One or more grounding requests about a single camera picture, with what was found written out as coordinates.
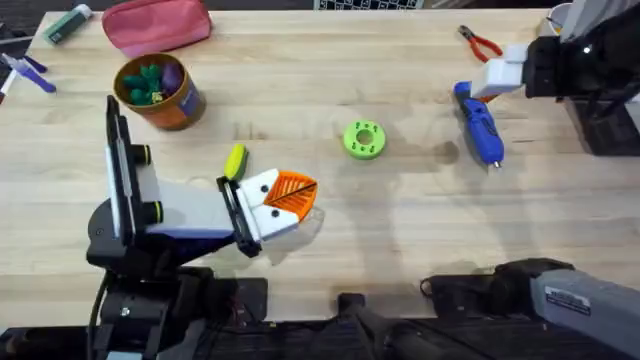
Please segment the pink pencil case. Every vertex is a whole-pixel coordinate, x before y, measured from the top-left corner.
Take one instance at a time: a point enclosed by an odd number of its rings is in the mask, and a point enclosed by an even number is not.
[[[212,25],[200,0],[133,0],[105,11],[102,27],[115,47],[136,57],[206,39]]]

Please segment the label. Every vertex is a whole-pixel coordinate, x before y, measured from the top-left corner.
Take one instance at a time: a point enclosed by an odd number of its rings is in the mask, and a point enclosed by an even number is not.
[[[547,302],[575,311],[582,315],[591,316],[591,302],[584,296],[576,295],[566,290],[544,287]]]
[[[196,90],[195,85],[191,79],[189,79],[189,89],[187,90],[187,95],[185,95],[180,102],[178,103],[178,107],[182,112],[187,116],[193,115],[196,110],[198,110],[198,106],[200,105],[200,97],[198,96],[198,91]]]
[[[69,34],[74,32],[80,25],[84,24],[87,19],[81,13],[75,11],[75,15],[71,15],[66,21],[65,19],[61,20],[63,23],[60,25],[58,30],[49,36],[49,39],[55,44],[64,40]]]

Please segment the red-handled pliers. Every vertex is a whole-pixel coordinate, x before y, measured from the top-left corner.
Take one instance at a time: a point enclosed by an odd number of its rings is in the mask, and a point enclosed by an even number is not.
[[[478,59],[480,59],[480,61],[487,62],[489,61],[489,57],[487,57],[487,55],[483,54],[482,51],[480,51],[479,45],[484,45],[485,47],[496,53],[498,56],[502,56],[502,49],[500,49],[500,46],[498,46],[493,41],[489,41],[474,34],[473,31],[471,31],[471,29],[469,29],[468,27],[460,25],[460,27],[458,28],[458,32],[460,32],[460,34],[462,34],[462,36],[464,36],[464,38],[469,41],[469,46],[471,47],[473,54]]]

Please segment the green 3d printed part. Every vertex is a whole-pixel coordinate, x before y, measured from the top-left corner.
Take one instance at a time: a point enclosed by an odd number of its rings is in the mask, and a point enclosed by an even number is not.
[[[342,141],[349,155],[360,160],[376,158],[386,142],[382,126],[369,120],[358,120],[347,126]]]

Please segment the pen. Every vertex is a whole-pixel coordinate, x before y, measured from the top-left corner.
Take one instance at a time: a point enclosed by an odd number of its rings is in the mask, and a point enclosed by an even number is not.
[[[2,54],[2,61],[4,61],[7,65],[9,65],[18,74],[36,83],[45,92],[48,92],[48,93],[56,92],[55,85],[47,82],[47,80],[42,78],[42,76],[38,75],[38,73],[35,70],[33,70],[29,65],[27,65],[24,61],[19,61],[4,53]]]

